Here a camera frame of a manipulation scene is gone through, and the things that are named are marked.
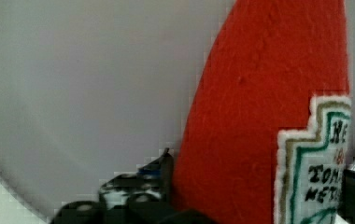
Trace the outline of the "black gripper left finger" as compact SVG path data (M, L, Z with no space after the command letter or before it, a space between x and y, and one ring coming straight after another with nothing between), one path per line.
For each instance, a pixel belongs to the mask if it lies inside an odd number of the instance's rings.
M98 200L64 205L50 224L216 224L207 215L171 204L174 159L168 149L134 174L103 184Z

